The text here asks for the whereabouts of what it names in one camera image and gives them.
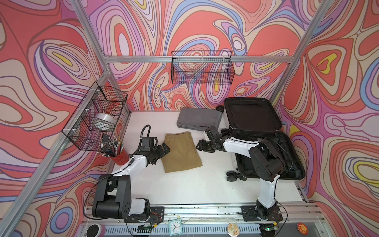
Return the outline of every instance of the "gray blanket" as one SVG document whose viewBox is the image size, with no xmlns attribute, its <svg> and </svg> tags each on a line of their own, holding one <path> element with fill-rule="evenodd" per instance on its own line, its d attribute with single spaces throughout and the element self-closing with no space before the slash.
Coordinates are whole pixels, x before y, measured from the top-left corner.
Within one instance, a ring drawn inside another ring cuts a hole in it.
<svg viewBox="0 0 379 237">
<path fill-rule="evenodd" d="M 205 131 L 211 126 L 218 129 L 222 112 L 206 108 L 183 108 L 180 111 L 178 122 L 179 128 Z"/>
</svg>

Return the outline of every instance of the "orange circular badge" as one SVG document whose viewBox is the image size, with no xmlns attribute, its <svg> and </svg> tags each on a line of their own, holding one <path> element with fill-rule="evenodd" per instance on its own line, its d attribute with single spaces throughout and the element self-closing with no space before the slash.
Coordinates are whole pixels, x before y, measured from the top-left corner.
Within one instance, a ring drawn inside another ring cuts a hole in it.
<svg viewBox="0 0 379 237">
<path fill-rule="evenodd" d="M 307 235 L 308 234 L 308 228 L 306 225 L 304 225 L 303 223 L 298 223 L 298 230 L 300 233 L 302 233 L 303 235 Z"/>
</svg>

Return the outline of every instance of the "black suitcase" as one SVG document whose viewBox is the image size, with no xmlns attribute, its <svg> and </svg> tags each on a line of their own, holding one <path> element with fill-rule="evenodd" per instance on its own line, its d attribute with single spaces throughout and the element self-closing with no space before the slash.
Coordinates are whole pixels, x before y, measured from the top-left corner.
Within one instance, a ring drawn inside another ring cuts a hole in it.
<svg viewBox="0 0 379 237">
<path fill-rule="evenodd" d="M 224 101 L 229 121 L 229 134 L 237 139 L 257 141 L 258 138 L 271 137 L 278 145 L 286 167 L 281 179 L 301 180 L 305 177 L 304 167 L 296 155 L 290 138 L 279 129 L 282 123 L 271 103 L 264 98 L 226 98 Z M 236 153 L 238 172 L 246 178 L 259 178 L 251 159 Z"/>
</svg>

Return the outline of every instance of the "brown folded shorts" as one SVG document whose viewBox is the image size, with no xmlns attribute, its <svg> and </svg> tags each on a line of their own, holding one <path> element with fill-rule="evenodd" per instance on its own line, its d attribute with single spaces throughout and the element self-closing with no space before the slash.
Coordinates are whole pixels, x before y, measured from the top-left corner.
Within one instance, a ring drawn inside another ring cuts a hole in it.
<svg viewBox="0 0 379 237">
<path fill-rule="evenodd" d="M 170 148 L 170 153 L 162 158 L 165 173 L 203 166 L 190 132 L 166 134 L 164 142 Z"/>
</svg>

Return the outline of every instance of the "colorful patterned wall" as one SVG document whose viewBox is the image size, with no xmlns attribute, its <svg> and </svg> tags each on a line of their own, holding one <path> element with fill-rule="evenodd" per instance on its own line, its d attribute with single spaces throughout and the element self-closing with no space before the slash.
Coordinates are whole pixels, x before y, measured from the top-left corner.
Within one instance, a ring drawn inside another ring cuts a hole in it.
<svg viewBox="0 0 379 237">
<path fill-rule="evenodd" d="M 106 55 L 171 55 L 224 50 L 233 55 L 293 55 L 319 2 L 126 1 L 85 3 Z M 131 110 L 214 108 L 230 96 L 268 98 L 285 63 L 236 63 L 230 85 L 172 85 L 170 63 L 110 64 Z"/>
<path fill-rule="evenodd" d="M 101 73 L 68 1 L 0 0 L 0 218 Z M 95 155 L 70 143 L 12 236 L 73 236 L 108 166 Z"/>
<path fill-rule="evenodd" d="M 379 2 L 336 0 L 277 104 L 335 236 L 379 236 Z"/>
</svg>

